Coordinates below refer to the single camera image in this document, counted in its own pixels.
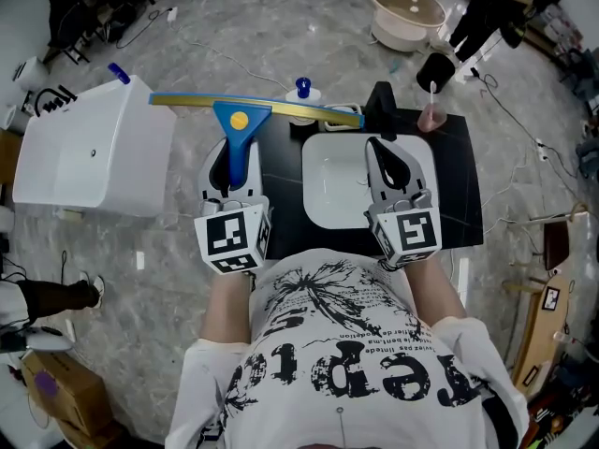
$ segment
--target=gray marble floor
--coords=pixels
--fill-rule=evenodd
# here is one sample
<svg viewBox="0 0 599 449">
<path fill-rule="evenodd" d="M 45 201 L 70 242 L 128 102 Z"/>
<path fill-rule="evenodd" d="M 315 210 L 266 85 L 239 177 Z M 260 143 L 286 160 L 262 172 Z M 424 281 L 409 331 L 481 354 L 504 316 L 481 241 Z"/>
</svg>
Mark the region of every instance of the gray marble floor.
<svg viewBox="0 0 599 449">
<path fill-rule="evenodd" d="M 439 1 L 451 11 L 448 26 L 454 26 L 465 0 Z M 379 80 L 391 82 L 400 107 L 422 108 L 428 98 L 415 81 L 425 55 L 398 54 L 371 44 L 369 0 L 156 0 L 125 41 L 146 24 L 151 10 L 172 6 L 179 8 L 175 22 L 179 31 L 170 29 L 162 16 L 124 50 L 96 41 L 87 51 L 90 64 L 75 66 L 59 57 L 52 66 L 51 83 L 80 92 L 112 80 L 107 65 L 117 62 L 156 91 L 282 96 L 279 85 L 252 78 L 214 51 L 189 44 L 198 41 L 287 87 L 295 78 L 307 76 L 327 103 L 364 104 Z M 493 36 L 486 48 L 497 38 Z M 503 104 L 536 137 L 560 151 L 572 168 L 584 111 L 558 82 L 558 72 L 548 59 L 527 45 L 511 50 L 501 42 L 478 67 L 497 79 L 494 93 Z M 440 99 L 448 112 L 467 119 L 483 202 L 508 185 L 514 166 L 526 164 L 515 170 L 511 188 L 485 206 L 486 228 L 498 218 L 524 220 L 569 211 L 579 199 L 594 206 L 596 182 L 568 177 L 552 157 L 574 197 L 554 170 L 539 162 L 528 137 L 480 81 L 461 75 Z M 69 254 L 67 281 L 74 282 L 80 269 L 105 278 L 102 309 L 70 315 L 78 336 L 77 356 L 106 381 L 117 417 L 157 442 L 168 431 L 183 352 L 197 337 L 210 292 L 210 274 L 201 263 L 193 217 L 198 213 L 196 175 L 221 137 L 211 110 L 175 111 L 179 118 L 163 214 L 155 219 L 87 214 L 81 223 L 72 223 L 53 217 L 49 208 L 18 206 L 12 235 L 14 257 L 31 278 L 58 281 L 62 250 Z M 562 270 L 577 281 L 568 319 L 572 334 L 582 337 L 597 295 L 597 222 L 579 217 L 570 228 L 572 255 Z M 531 227 L 529 237 L 499 222 L 483 246 L 452 254 L 454 284 L 460 260 L 469 260 L 467 310 L 487 324 L 500 354 L 509 353 L 508 366 L 519 346 L 528 301 L 507 294 L 501 282 L 524 277 L 509 263 L 532 258 L 531 239 L 542 244 L 539 228 Z M 143 270 L 136 267 L 137 251 L 145 253 Z M 445 252 L 442 259 L 450 273 L 451 255 Z M 64 316 L 51 322 L 64 327 Z"/>
</svg>

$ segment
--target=yellow circle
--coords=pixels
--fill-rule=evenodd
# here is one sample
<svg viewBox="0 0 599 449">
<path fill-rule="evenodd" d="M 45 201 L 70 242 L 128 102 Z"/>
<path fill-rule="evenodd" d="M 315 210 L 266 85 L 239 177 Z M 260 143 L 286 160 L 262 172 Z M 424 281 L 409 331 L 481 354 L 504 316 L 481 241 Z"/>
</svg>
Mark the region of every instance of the yellow circle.
<svg viewBox="0 0 599 449">
<path fill-rule="evenodd" d="M 236 111 L 231 115 L 231 126 L 235 130 L 244 130 L 249 122 L 250 119 L 243 111 Z"/>
</svg>

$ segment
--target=purple circle on box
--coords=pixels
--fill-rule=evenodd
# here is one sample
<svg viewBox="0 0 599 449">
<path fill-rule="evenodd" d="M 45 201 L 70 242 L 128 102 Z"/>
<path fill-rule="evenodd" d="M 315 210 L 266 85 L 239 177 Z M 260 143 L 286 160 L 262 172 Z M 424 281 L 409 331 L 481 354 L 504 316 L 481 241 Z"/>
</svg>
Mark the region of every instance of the purple circle on box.
<svg viewBox="0 0 599 449">
<path fill-rule="evenodd" d="M 41 370 L 34 376 L 34 381 L 36 382 L 37 389 L 45 395 L 54 398 L 58 394 L 58 386 L 48 372 Z"/>
</svg>

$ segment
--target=black bucket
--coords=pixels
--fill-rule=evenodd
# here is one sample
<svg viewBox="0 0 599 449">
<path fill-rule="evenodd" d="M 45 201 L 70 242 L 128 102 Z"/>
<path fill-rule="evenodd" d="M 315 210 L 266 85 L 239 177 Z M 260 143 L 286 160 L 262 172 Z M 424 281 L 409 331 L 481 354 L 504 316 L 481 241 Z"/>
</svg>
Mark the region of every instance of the black bucket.
<svg viewBox="0 0 599 449">
<path fill-rule="evenodd" d="M 437 85 L 438 94 L 446 86 L 446 83 L 451 80 L 456 67 L 442 53 L 431 53 L 427 61 L 424 63 L 420 71 L 416 74 L 416 81 L 425 92 L 431 92 L 431 82 L 434 81 Z"/>
</svg>

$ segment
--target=white sink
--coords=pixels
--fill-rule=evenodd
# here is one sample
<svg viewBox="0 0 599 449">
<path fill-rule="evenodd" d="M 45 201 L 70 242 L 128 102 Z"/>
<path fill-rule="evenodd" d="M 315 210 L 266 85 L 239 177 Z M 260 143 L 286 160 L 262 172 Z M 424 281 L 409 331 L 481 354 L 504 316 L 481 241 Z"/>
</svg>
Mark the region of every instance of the white sink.
<svg viewBox="0 0 599 449">
<path fill-rule="evenodd" d="M 301 151 L 303 207 L 326 229 L 367 228 L 364 211 L 373 203 L 367 183 L 365 146 L 372 133 L 317 133 Z M 395 140 L 422 166 L 432 205 L 439 205 L 431 147 L 422 138 L 398 135 Z"/>
<path fill-rule="evenodd" d="M 151 92 L 133 76 L 127 85 L 106 83 L 32 118 L 14 201 L 136 216 L 160 213 L 176 115 L 151 106 Z"/>
</svg>

